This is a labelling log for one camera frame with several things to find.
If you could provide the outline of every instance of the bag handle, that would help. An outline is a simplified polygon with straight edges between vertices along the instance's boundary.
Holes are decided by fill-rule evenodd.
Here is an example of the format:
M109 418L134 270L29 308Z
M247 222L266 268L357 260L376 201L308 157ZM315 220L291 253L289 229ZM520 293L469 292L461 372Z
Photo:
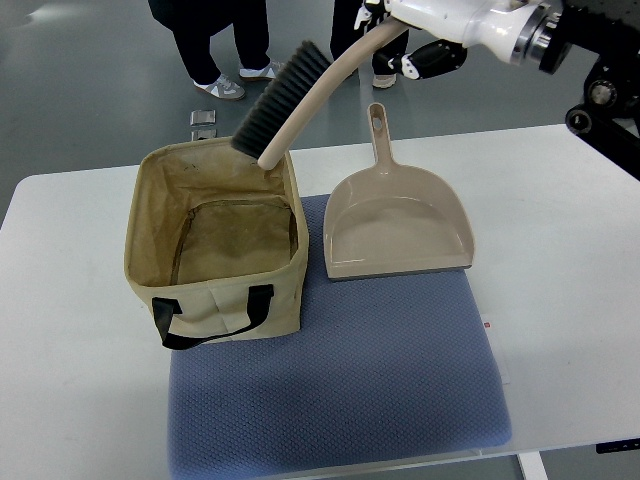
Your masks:
M174 298L154 297L151 299L151 307L153 309L153 319L156 322L156 328L158 329L158 332L160 332L160 338L162 338L162 345L172 350L186 350L210 340L230 337L231 335L237 335L259 327L264 323L269 315L271 297L273 297L272 284L249 287L249 297L247 299L249 325L240 328L235 332L212 335L205 338L183 337L181 335L169 333L173 316L182 313L182 308L180 308L178 300Z

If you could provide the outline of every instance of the white table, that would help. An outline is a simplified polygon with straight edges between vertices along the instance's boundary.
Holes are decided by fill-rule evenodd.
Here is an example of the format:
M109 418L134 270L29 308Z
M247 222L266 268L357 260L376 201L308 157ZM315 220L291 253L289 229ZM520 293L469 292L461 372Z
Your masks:
M561 125L393 150L467 210L467 275L501 345L513 424L504 446L410 463L639 437L640 183ZM369 144L292 156L303 196L373 162ZM170 352L122 267L136 172L39 175L16 189L0 230L0 478L169 477Z

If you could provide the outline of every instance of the dustpan handle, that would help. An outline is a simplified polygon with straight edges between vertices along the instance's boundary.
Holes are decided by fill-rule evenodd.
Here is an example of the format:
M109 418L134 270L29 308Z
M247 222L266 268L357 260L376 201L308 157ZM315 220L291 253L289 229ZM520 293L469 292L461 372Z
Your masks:
M374 168L380 173L387 173L397 166L397 163L393 160L393 153L391 152L391 137L387 123L387 112L384 105L375 102L369 105L368 113L373 153L376 158Z

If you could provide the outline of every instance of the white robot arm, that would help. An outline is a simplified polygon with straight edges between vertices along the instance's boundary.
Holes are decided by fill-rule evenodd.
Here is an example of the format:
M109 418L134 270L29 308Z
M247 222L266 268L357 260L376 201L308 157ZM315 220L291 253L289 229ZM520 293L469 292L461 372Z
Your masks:
M467 48L485 45L503 62L529 59L553 74L570 47L599 55L584 82L583 103L565 123L579 138L640 180L640 3L637 0L562 0L550 13L541 0L364 0L358 20L388 13L439 38L409 55L385 58L412 79L459 68Z
M482 44L503 62L520 64L546 10L541 0L365 0L356 23L384 11L439 39L463 48Z

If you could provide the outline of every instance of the sneaker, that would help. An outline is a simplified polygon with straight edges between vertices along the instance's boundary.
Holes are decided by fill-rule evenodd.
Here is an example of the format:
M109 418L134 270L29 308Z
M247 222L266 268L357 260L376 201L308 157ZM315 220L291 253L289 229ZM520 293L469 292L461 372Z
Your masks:
M389 88L396 83L396 74L393 75L374 75L373 86L375 88Z
M258 80L273 80L282 68L282 63L274 62L273 60L269 64L260 69L253 70L252 68L244 68L240 65L240 78L246 82L256 82Z
M218 80L210 85L200 85L195 80L193 84L201 88L207 93L210 93L214 97L218 97L222 100L240 100L244 97L244 88L235 82L229 80L229 78L223 73L220 74Z

